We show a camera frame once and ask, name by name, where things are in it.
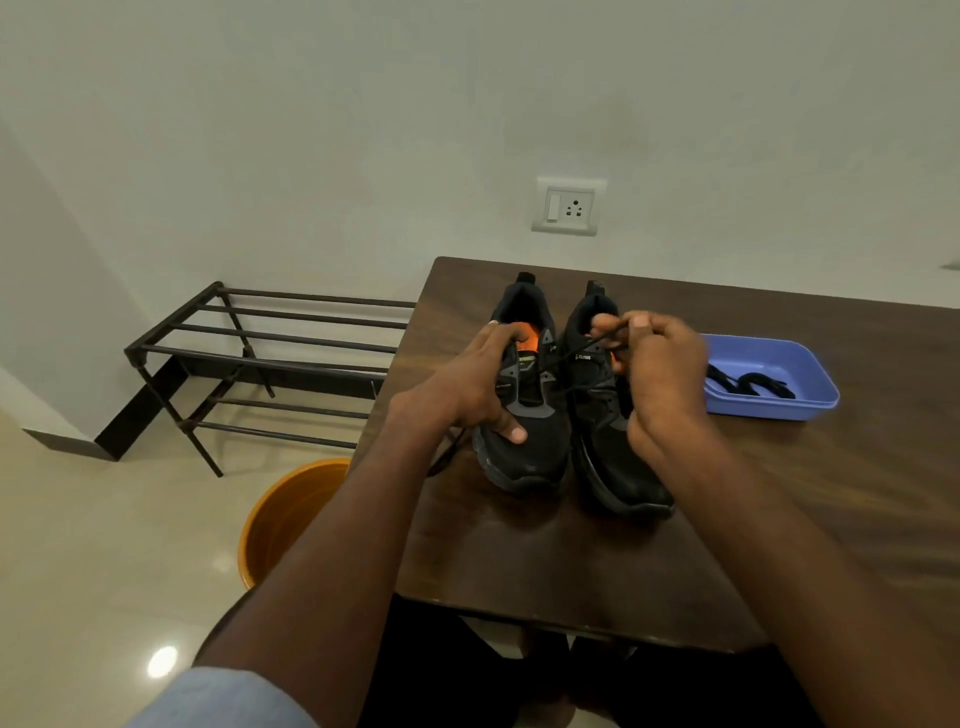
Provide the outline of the person's right hand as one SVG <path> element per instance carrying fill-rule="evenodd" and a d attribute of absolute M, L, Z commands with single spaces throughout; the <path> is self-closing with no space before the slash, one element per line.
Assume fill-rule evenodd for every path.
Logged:
<path fill-rule="evenodd" d="M 719 439 L 703 392 L 706 343 L 674 316 L 640 310 L 621 316 L 629 321 L 627 345 L 604 347 L 630 384 L 630 446 L 663 481 L 678 479 Z"/>

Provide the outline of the person's left hand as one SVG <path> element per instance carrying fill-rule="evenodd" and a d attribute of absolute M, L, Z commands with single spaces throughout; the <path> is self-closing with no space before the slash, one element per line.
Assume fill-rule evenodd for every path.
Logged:
<path fill-rule="evenodd" d="M 476 427 L 484 407 L 504 407 L 496 391 L 501 360 L 509 345 L 526 337 L 515 323 L 489 321 L 426 381 L 396 394 L 390 401 L 390 417 L 437 433 Z"/>

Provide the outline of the black sneaker orange lining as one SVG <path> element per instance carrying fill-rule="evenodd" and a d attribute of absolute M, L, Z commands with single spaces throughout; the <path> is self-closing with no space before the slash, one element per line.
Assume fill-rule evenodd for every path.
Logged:
<path fill-rule="evenodd" d="M 591 337 L 598 314 L 618 317 L 619 310 L 604 285 L 590 280 L 561 335 L 561 353 Z M 593 345 L 559 365 L 575 473 L 595 502 L 612 514 L 670 518 L 673 496 L 629 443 L 631 389 L 629 380 L 615 371 L 615 360 L 609 348 Z"/>
<path fill-rule="evenodd" d="M 520 272 L 491 316 L 525 334 L 504 348 L 495 392 L 526 439 L 512 443 L 480 425 L 472 434 L 474 452 L 486 478 L 507 493 L 556 491 L 570 457 L 570 421 L 561 393 L 556 326 L 534 273 Z"/>

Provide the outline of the black shoelace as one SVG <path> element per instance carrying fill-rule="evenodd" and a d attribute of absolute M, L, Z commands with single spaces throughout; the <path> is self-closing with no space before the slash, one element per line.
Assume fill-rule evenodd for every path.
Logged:
<path fill-rule="evenodd" d="M 719 385 L 726 393 L 731 395 L 759 397 L 761 393 L 758 388 L 760 388 L 779 399 L 796 399 L 796 394 L 794 394 L 785 382 L 776 380 L 758 371 L 746 372 L 738 377 L 731 377 L 726 374 L 725 371 L 716 368 L 713 364 L 708 364 L 705 376 L 709 381 Z"/>
<path fill-rule="evenodd" d="M 566 362 L 572 358 L 575 358 L 580 353 L 585 352 L 594 345 L 599 345 L 601 342 L 606 340 L 614 340 L 618 337 L 620 331 L 623 331 L 629 327 L 629 321 L 626 319 L 619 320 L 617 325 L 598 337 L 588 337 L 578 346 L 567 349 L 565 352 L 559 354 L 548 356 L 543 360 L 537 360 L 534 366 L 534 372 L 539 377 L 543 374 L 550 374 L 551 370 L 558 371 L 560 365 L 563 362 Z M 426 473 L 426 478 L 434 478 L 438 476 L 443 470 L 450 466 L 453 458 L 457 454 L 457 451 L 460 447 L 461 441 L 463 440 L 465 434 L 472 431 L 471 427 L 461 427 L 460 430 L 456 433 L 452 431 L 447 432 L 447 439 L 450 441 L 446 450 L 444 450 L 441 455 L 433 461 L 431 466 L 428 468 Z"/>

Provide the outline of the person's left forearm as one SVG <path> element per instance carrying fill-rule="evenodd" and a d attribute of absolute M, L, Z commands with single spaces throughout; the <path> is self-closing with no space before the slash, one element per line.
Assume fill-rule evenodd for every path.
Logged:
<path fill-rule="evenodd" d="M 355 728 L 432 458 L 450 428 L 488 414 L 478 399 L 395 396 L 366 456 L 199 665 L 266 679 L 320 728 Z"/>

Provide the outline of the person's right forearm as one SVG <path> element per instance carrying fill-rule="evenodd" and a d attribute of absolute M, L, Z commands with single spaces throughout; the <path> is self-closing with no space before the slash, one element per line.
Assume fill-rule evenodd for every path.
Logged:
<path fill-rule="evenodd" d="M 764 469 L 703 417 L 628 431 L 827 728 L 960 728 L 941 637 Z"/>

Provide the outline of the blue plastic tray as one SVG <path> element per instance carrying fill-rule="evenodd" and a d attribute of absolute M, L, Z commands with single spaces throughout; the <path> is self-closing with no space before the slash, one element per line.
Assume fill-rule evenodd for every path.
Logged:
<path fill-rule="evenodd" d="M 814 353 L 783 339 L 702 334 L 708 362 L 732 378 L 762 373 L 786 383 L 795 399 L 775 397 L 761 388 L 760 396 L 729 394 L 705 378 L 703 394 L 711 415 L 808 422 L 839 405 L 841 395 Z"/>

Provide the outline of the orange plastic bucket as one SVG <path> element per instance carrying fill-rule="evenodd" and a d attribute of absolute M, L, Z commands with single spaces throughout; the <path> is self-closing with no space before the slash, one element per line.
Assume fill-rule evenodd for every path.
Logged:
<path fill-rule="evenodd" d="M 273 483 L 246 517 L 237 547 L 237 568 L 247 590 L 269 576 L 344 482 L 349 457 L 304 465 Z"/>

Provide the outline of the person's black trousers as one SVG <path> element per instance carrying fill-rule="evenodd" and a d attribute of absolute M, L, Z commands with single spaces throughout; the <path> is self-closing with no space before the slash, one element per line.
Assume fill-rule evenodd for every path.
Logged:
<path fill-rule="evenodd" d="M 515 728 L 575 708 L 618 728 L 825 728 L 774 646 L 634 648 L 533 629 L 502 656 L 450 610 L 396 596 L 357 728 Z"/>

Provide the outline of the black metal shoe rack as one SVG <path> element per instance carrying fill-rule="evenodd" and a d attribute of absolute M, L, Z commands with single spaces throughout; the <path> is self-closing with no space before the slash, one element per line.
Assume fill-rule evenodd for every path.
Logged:
<path fill-rule="evenodd" d="M 392 358 L 398 345 L 350 334 L 399 333 L 411 300 L 296 294 L 214 281 L 124 348 L 157 409 L 172 419 L 216 478 L 224 471 L 199 432 L 217 432 L 352 453 L 355 440 L 311 436 L 218 421 L 220 407 L 250 408 L 361 422 L 369 415 L 278 399 L 278 391 L 373 402 L 388 366 L 356 358 Z"/>

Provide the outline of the light blue shirt sleeve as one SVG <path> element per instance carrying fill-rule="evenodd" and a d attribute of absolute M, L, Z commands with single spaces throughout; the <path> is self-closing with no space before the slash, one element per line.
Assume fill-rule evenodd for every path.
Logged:
<path fill-rule="evenodd" d="M 123 728 L 321 728 L 282 689 L 250 671 L 201 666 L 178 675 Z"/>

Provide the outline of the white wall socket switch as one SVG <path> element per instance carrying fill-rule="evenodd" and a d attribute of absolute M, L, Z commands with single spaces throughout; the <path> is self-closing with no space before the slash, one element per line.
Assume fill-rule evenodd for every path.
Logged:
<path fill-rule="evenodd" d="M 607 188 L 604 178 L 539 176 L 531 231 L 596 237 Z"/>

